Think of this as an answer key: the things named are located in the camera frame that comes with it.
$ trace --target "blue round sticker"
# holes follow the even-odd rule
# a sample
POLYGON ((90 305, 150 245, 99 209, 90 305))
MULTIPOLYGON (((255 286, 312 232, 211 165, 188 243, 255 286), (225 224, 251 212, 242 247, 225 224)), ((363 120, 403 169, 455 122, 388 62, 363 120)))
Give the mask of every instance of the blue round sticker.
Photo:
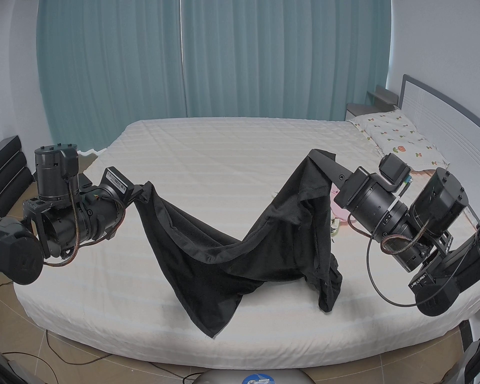
POLYGON ((246 377, 241 384, 275 384, 275 380, 264 373, 256 373, 246 377))

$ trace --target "curtain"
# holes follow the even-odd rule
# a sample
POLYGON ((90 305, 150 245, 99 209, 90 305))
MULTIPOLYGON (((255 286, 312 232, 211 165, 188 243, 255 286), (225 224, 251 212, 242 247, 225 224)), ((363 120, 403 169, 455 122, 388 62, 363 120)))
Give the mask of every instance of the curtain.
POLYGON ((181 0, 188 116, 343 120, 385 85, 390 0, 181 0))
POLYGON ((99 150, 134 121, 187 116, 179 0, 40 0, 37 59, 56 143, 99 150))

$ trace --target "fitted sheet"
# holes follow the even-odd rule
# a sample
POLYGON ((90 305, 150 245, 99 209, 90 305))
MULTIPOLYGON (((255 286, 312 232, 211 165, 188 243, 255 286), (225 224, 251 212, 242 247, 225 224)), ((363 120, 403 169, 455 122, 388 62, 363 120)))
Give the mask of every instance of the fitted sheet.
MULTIPOLYGON (((337 153, 355 170, 377 171, 380 155, 349 122, 270 118, 145 120, 129 125, 87 170, 99 183, 116 166, 134 183, 150 180, 160 196, 205 223, 242 239, 312 148, 337 153)), ((413 175, 409 205, 429 176, 413 175)), ((453 247, 474 231, 465 215, 450 228, 453 247)), ((318 292, 297 280, 265 283, 243 297, 214 339, 189 319, 163 276, 132 205, 117 235, 82 248, 63 268, 45 268, 15 285, 41 327, 135 359, 226 369, 309 367, 362 359, 443 335, 480 309, 480 285, 443 315, 398 308, 373 290, 365 266, 368 239, 342 225, 332 252, 343 275, 330 313, 318 292)), ((372 274, 389 298, 413 302, 408 274, 378 244, 372 274)))

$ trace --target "black garment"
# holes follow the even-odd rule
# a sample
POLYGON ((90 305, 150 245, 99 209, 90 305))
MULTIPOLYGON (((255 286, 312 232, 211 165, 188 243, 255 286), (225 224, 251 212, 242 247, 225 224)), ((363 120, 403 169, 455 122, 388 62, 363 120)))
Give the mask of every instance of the black garment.
POLYGON ((165 277, 191 320, 213 337, 264 281, 304 277, 320 292, 320 309, 332 310, 342 275, 330 253, 331 186, 306 157, 242 241, 165 201, 150 182, 135 205, 165 277))

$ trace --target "robotic arm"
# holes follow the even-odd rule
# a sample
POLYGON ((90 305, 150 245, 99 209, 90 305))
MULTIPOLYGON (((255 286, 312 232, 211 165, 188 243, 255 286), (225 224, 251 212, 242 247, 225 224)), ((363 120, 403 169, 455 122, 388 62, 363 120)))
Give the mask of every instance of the robotic arm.
MULTIPOLYGON (((453 238, 448 228, 468 206, 468 197, 447 170, 437 168, 409 208, 400 197, 411 182, 410 168, 394 154, 380 162, 383 177, 363 167, 351 172, 318 150, 312 150, 309 157, 340 189, 335 202, 369 233, 357 232, 379 242, 382 251, 407 272, 421 265, 409 283, 416 303, 399 306, 417 305, 423 314, 438 316, 480 279, 478 226, 475 235, 450 250, 453 238), (395 196, 402 184, 403 190, 395 196)), ((0 219, 0 272, 24 285, 38 278, 44 264, 66 265, 81 247, 111 239, 123 221, 125 208, 143 190, 115 167, 106 168, 101 183, 92 185, 85 175, 78 174, 78 154, 72 144, 40 147, 35 158, 38 197, 24 202, 21 222, 0 219), (33 234, 34 225, 38 238, 33 234), (44 262, 51 256, 62 261, 44 262)), ((397 305, 372 283, 382 298, 397 305)))

